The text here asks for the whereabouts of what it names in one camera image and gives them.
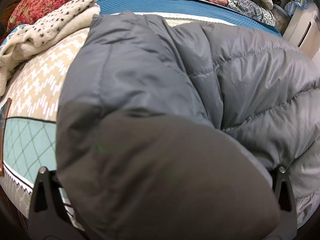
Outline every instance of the wooden headboard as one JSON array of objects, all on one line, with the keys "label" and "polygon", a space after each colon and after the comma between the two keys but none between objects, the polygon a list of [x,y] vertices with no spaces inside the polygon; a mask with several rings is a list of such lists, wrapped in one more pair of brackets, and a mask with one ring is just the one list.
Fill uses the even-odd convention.
[{"label": "wooden headboard", "polygon": [[8,36],[9,33],[7,33],[7,25],[8,21],[12,15],[13,10],[16,8],[16,6],[19,4],[21,0],[10,0],[8,6],[4,10],[3,14],[0,16],[0,21],[4,23],[5,33],[0,39],[3,39]]}]

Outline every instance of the gray puffer jacket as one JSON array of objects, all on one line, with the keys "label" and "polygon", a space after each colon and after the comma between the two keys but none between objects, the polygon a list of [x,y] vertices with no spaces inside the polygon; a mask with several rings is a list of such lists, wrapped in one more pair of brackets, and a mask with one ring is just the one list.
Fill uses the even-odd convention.
[{"label": "gray puffer jacket", "polygon": [[171,28],[126,12],[94,17],[59,104],[89,102],[101,116],[143,107],[220,129],[268,170],[288,169],[302,223],[319,198],[319,83],[320,69],[275,35],[204,22]]}]

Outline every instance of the fleece blanket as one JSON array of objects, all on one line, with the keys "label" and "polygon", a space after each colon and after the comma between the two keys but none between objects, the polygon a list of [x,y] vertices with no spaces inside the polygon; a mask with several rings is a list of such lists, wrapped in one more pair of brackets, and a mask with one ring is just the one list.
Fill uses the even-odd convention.
[{"label": "fleece blanket", "polygon": [[27,25],[15,32],[0,47],[0,96],[6,89],[15,67],[42,51],[57,44],[77,30],[89,27],[94,14],[100,13],[97,0],[72,0],[34,25]]}]

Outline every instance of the blue mesh fabric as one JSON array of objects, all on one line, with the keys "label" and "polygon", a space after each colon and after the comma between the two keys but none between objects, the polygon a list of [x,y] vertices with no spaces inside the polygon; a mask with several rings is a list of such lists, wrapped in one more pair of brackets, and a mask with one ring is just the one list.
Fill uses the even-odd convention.
[{"label": "blue mesh fabric", "polygon": [[227,8],[199,0],[99,0],[101,14],[132,12],[182,13],[225,20],[234,25],[256,28],[281,37],[270,25],[256,22]]}]

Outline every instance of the dark gray fabric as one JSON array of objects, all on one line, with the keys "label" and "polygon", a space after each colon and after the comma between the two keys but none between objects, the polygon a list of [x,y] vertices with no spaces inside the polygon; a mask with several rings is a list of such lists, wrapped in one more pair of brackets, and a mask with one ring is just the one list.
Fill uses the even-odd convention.
[{"label": "dark gray fabric", "polygon": [[76,217],[102,239],[261,240],[280,212],[245,151],[226,133],[176,115],[100,117],[77,102],[59,109],[58,176]]},{"label": "dark gray fabric", "polygon": [[275,35],[212,23],[171,28],[126,12],[94,17],[59,109],[90,104],[103,118],[143,107],[223,130],[270,183],[264,167],[288,168],[295,197],[307,199],[320,188],[319,84],[319,68]]}]

